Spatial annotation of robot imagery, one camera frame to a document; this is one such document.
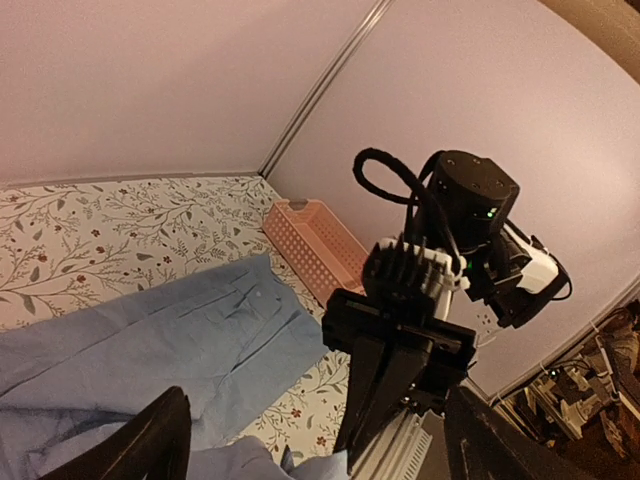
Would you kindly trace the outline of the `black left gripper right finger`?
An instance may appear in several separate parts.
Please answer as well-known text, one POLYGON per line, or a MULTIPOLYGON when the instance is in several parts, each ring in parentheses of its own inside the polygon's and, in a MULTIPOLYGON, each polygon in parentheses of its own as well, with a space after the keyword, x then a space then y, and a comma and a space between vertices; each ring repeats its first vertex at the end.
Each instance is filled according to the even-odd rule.
POLYGON ((516 430, 464 387, 444 411, 450 476, 459 480, 588 480, 591 476, 516 430))

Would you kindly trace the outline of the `light blue shirt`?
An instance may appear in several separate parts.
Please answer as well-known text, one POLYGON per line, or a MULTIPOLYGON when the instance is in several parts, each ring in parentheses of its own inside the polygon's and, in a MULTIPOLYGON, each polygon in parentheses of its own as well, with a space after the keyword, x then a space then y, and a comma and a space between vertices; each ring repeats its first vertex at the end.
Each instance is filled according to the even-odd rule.
POLYGON ((326 353, 267 255, 1 336, 1 475, 35 479, 168 388, 190 402, 191 479, 344 479, 339 452, 275 460, 245 429, 326 353))

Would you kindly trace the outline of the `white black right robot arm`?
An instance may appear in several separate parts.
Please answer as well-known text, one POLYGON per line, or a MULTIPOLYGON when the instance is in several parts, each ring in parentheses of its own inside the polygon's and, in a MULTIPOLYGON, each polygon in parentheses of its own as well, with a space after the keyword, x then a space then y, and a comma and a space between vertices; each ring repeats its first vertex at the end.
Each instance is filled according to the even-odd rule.
POLYGON ((401 233, 366 258, 363 292, 336 289, 322 319, 324 344, 350 358, 334 446, 349 466, 399 413, 443 413, 467 377, 476 334, 448 321, 455 293, 516 329, 573 290, 557 258, 510 221, 520 188, 493 160, 439 151, 414 173, 367 148, 353 174, 368 192, 404 206, 406 217, 401 233))

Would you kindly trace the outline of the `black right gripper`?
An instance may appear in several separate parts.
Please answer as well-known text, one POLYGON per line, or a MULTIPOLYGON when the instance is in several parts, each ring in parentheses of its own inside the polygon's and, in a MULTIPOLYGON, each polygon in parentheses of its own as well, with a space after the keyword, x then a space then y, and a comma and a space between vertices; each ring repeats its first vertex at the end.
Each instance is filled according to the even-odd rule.
POLYGON ((382 303, 344 289, 322 318, 323 343, 350 356, 345 412, 334 452, 352 469, 379 430, 403 405, 444 411, 451 388, 475 354, 475 332, 433 318, 433 303, 382 303))

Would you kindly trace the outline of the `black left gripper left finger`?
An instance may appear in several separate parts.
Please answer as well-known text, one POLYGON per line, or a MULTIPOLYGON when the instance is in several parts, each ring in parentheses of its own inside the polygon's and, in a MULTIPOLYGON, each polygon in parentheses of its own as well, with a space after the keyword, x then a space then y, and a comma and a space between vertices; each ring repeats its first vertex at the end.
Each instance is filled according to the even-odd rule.
POLYGON ((172 386, 108 439, 44 477, 184 479, 191 429, 189 398, 172 386))

